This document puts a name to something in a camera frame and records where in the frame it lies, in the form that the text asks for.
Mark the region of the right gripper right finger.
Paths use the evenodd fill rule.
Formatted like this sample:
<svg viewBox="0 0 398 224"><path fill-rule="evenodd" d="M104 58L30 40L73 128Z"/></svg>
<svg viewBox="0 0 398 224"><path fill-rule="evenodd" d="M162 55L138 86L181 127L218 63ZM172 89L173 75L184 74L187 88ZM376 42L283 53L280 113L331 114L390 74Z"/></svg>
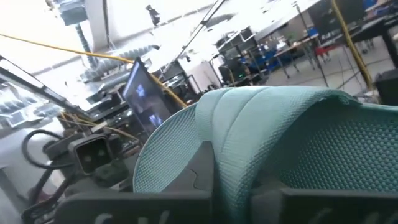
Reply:
<svg viewBox="0 0 398 224"><path fill-rule="evenodd" d="M252 224L398 224L398 193L268 182L252 191L250 214Z"/></svg>

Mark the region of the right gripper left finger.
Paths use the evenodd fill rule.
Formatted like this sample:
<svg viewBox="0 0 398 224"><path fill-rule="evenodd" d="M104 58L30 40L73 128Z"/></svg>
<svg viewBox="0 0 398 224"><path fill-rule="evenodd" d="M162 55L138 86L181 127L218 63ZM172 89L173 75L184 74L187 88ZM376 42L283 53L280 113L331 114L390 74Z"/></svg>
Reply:
<svg viewBox="0 0 398 224"><path fill-rule="evenodd" d="M160 193L76 194L58 206L54 224L213 224L214 161L203 142Z"/></svg>

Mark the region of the black computer monitor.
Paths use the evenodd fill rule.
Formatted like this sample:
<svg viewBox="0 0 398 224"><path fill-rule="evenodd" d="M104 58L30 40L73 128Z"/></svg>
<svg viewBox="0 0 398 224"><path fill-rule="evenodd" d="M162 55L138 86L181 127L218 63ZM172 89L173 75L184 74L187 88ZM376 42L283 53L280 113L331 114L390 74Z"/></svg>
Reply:
<svg viewBox="0 0 398 224"><path fill-rule="evenodd" d="M122 96L148 136L182 108L156 84L140 58L132 66Z"/></svg>

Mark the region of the black bin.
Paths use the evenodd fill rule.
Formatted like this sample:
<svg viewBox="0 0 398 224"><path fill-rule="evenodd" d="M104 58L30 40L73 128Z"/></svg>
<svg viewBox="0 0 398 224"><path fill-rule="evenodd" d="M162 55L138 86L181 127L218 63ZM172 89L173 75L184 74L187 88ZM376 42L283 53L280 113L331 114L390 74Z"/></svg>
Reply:
<svg viewBox="0 0 398 224"><path fill-rule="evenodd" d="M384 105L398 106L398 68L379 73L374 84Z"/></svg>

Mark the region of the black equipment rack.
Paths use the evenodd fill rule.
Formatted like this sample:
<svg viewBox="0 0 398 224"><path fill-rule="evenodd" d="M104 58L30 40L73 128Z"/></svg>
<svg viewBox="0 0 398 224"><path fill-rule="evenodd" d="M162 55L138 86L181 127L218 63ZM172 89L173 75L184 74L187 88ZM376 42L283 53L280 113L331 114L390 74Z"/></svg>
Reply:
<svg viewBox="0 0 398 224"><path fill-rule="evenodd" d="M216 42L216 55L221 59L218 70L228 87L263 85L268 80L261 46L255 32L247 26L241 31L231 31Z"/></svg>

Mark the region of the black work table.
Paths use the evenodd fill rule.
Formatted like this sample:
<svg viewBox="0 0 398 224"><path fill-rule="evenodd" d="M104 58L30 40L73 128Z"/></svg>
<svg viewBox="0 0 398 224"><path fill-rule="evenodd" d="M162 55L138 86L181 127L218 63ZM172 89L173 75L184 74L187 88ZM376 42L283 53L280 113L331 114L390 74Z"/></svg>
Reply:
<svg viewBox="0 0 398 224"><path fill-rule="evenodd" d="M351 34L351 40L354 43L364 41L366 39L372 39L381 36L392 63L395 68L398 68L398 50L391 37L389 30L395 26L398 26L398 13L389 14L382 16L376 20L366 23L359 31Z"/></svg>

